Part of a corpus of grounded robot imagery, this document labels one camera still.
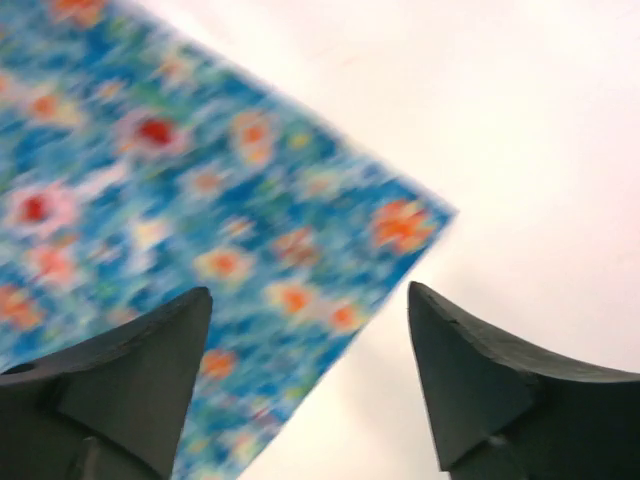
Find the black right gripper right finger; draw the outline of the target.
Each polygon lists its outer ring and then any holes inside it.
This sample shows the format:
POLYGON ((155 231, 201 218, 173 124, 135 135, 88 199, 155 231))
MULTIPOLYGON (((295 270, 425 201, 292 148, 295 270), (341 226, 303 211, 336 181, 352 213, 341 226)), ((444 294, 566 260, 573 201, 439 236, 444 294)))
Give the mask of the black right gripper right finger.
POLYGON ((439 468, 453 479, 635 479, 639 377, 534 345, 424 284, 408 322, 439 468))

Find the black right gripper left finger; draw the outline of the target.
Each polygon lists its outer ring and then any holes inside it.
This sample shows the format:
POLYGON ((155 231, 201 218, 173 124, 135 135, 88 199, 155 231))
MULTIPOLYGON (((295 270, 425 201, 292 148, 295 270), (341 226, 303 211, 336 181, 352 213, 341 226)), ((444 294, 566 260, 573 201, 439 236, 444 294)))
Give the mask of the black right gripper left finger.
POLYGON ((211 312, 193 288, 2 372, 2 478, 170 478, 211 312))

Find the blue floral skirt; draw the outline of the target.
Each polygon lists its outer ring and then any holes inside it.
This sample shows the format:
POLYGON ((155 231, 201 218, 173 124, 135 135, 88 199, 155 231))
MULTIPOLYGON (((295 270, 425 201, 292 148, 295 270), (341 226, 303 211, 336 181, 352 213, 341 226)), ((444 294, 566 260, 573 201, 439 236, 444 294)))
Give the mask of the blue floral skirt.
POLYGON ((126 1, 1 5, 1 363, 207 287, 176 479, 237 478, 453 217, 126 1))

